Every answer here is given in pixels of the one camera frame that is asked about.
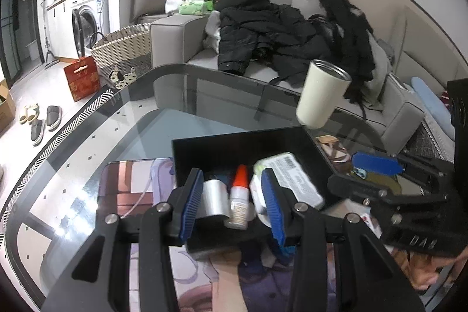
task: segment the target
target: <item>red cap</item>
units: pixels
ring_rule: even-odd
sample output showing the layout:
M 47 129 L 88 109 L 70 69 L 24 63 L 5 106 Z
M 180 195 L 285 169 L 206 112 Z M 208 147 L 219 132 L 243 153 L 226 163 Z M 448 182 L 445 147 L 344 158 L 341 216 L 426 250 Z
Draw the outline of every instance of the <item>red cap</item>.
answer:
M 239 167 L 237 167 L 233 187 L 243 187 L 247 189 L 249 188 L 247 166 L 245 164 L 241 164 Z

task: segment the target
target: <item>dalmatian dog decoration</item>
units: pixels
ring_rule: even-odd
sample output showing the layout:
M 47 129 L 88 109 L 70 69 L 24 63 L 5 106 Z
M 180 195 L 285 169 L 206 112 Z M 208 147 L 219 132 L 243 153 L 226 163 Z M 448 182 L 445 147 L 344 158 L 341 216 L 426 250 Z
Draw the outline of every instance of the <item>dalmatian dog decoration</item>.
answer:
M 109 79 L 116 85 L 116 89 L 121 90 L 132 82 L 135 82 L 137 79 L 137 72 L 135 68 L 132 68 L 130 69 L 130 73 L 123 75 L 122 72 L 118 70 L 118 66 L 116 66 L 109 75 Z

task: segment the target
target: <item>glue bottle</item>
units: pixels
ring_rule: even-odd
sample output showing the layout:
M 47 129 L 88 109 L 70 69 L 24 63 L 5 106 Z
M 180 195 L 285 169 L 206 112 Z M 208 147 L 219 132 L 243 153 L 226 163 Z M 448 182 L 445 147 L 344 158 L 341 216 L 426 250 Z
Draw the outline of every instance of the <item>glue bottle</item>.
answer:
M 229 205 L 230 218 L 226 220 L 225 226 L 246 230 L 249 217 L 249 181 L 247 166 L 243 164 L 237 168 Z

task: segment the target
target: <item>red gift bag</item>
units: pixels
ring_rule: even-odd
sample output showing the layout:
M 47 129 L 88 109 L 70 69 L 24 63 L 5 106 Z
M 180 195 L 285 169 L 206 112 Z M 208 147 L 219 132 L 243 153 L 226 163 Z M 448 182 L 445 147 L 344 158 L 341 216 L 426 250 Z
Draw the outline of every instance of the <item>red gift bag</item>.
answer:
M 96 93 L 101 87 L 97 66 L 92 56 L 81 58 L 63 70 L 75 102 Z

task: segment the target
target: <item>blue cushion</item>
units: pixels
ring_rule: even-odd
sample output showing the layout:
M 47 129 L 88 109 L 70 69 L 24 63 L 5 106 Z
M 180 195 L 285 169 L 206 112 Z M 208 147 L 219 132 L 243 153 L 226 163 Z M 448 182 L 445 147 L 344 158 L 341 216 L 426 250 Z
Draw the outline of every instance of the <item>blue cushion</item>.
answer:
M 413 77 L 411 79 L 411 86 L 426 106 L 429 114 L 434 117 L 437 124 L 450 139 L 455 141 L 455 128 L 452 126 L 452 121 L 450 120 L 450 112 L 442 101 L 438 99 L 429 86 L 419 77 Z

